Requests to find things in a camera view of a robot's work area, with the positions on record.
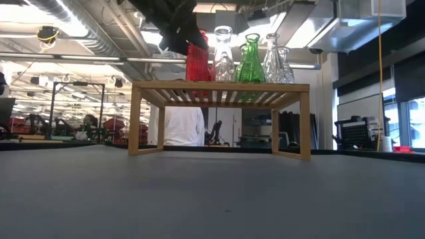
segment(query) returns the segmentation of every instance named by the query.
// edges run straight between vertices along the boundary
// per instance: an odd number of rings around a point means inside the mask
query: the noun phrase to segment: gray table surface
[[[425,238],[425,164],[0,152],[0,238]]]

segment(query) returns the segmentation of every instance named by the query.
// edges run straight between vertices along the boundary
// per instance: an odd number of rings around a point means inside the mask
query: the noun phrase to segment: clear glass bottle
[[[232,28],[228,26],[216,27],[216,47],[214,53],[214,77],[216,81],[230,82],[234,80],[234,63],[230,41]]]
[[[279,34],[270,33],[266,36],[267,53],[264,57],[263,70],[267,83],[284,83],[284,65],[278,51]]]
[[[290,49],[285,46],[278,47],[280,58],[282,59],[282,64],[284,65],[284,83],[293,84],[295,82],[294,71],[292,70],[290,64],[288,63],[288,53]]]
[[[242,56],[240,57],[240,64],[236,67],[236,78],[235,81],[240,82],[240,71],[242,70],[242,65],[244,64],[245,57],[246,57],[246,51],[248,50],[248,46],[246,44],[243,44],[239,47]]]
[[[248,34],[245,36],[246,57],[242,69],[240,71],[241,82],[264,82],[264,72],[261,67],[260,59],[258,57],[258,40],[260,35],[256,33]]]

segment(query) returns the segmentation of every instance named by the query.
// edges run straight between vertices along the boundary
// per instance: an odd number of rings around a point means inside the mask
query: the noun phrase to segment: wooden shelf
[[[129,155],[151,153],[138,149],[140,101],[142,98],[159,108],[158,149],[163,149],[166,106],[251,108],[272,110],[273,154],[278,150],[279,110],[300,103],[301,154],[310,159],[309,84],[260,84],[239,82],[141,81],[133,82],[129,131]]]
[[[133,82],[148,102],[165,106],[222,108],[284,108],[299,101],[300,92],[309,92],[308,84],[257,84],[236,82]]]

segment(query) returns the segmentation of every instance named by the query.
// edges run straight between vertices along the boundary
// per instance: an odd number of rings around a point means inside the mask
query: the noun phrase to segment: cable
[[[39,52],[39,54],[42,54],[45,50],[47,49],[47,47],[46,46],[44,46],[41,50],[40,50],[40,52]],[[35,63],[35,61],[36,61],[36,59],[34,59],[32,62],[31,62],[31,64],[29,64],[29,66],[18,76],[18,77],[16,77],[12,82],[11,82],[11,85],[14,83],[14,82],[16,82],[17,80],[19,80],[19,79],[21,79],[21,77],[27,72],[27,70]]]
[[[378,116],[378,143],[377,143],[377,152],[379,152],[379,145],[381,141],[381,121],[382,121],[382,94],[383,94],[383,43],[381,37],[381,1],[378,0],[378,45],[379,45],[379,116]]]
[[[43,40],[48,40],[48,44],[50,44],[50,41],[59,35],[59,33],[60,33],[60,29],[56,32],[56,34],[55,34],[55,35],[53,35],[53,36],[51,36],[51,37],[48,37],[48,38],[45,38],[45,39],[40,38],[40,37],[39,37],[39,33],[40,33],[40,30],[38,30],[38,31],[37,31],[37,38],[38,38],[39,40],[41,40],[41,41],[43,41]]]
[[[212,13],[213,8],[214,8],[214,6],[215,6],[216,4],[217,4],[217,3],[212,4],[212,7],[211,7],[211,9],[210,9],[210,13]],[[226,7],[224,4],[222,4],[222,3],[219,3],[219,4],[220,4],[220,5],[222,5],[222,6],[226,9],[226,11],[228,11],[227,7]]]

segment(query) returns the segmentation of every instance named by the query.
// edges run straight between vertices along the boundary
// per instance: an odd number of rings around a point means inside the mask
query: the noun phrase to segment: person
[[[158,143],[159,109],[151,106],[148,144]],[[164,145],[203,146],[204,116],[200,107],[165,107]]]
[[[96,139],[96,128],[98,127],[98,119],[92,114],[87,114],[84,116],[83,124],[80,129],[75,132],[76,140],[90,140]]]

